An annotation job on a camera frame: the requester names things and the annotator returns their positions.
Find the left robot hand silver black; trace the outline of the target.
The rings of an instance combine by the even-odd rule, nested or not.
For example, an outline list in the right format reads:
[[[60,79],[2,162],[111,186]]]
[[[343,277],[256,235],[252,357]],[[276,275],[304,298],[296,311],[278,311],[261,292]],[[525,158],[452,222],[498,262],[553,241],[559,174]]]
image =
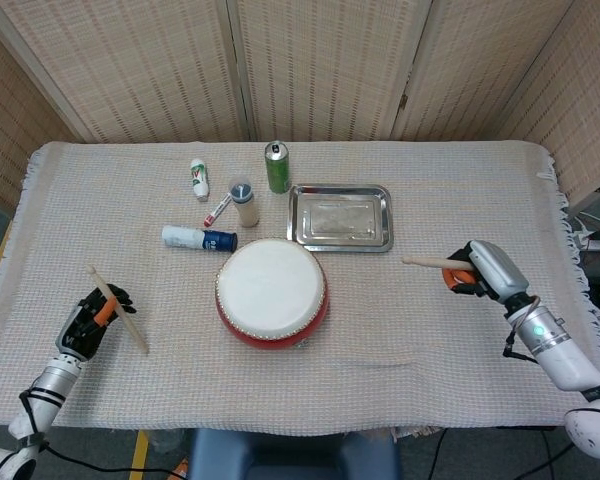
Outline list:
[[[60,354],[71,355],[81,362],[94,357],[108,324],[118,317],[112,309],[103,325],[96,322],[96,316],[105,306],[106,301],[101,290],[95,288],[77,303],[56,338],[55,344]]]

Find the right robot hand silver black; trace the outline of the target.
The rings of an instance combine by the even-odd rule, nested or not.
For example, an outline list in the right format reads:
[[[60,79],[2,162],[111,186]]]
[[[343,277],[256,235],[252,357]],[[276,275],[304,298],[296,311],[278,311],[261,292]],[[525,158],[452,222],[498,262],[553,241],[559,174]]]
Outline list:
[[[446,286],[456,294],[488,296],[507,310],[514,311],[533,302],[527,294],[529,282],[509,256],[498,246],[471,240],[449,260],[472,265],[471,271],[443,269]]]

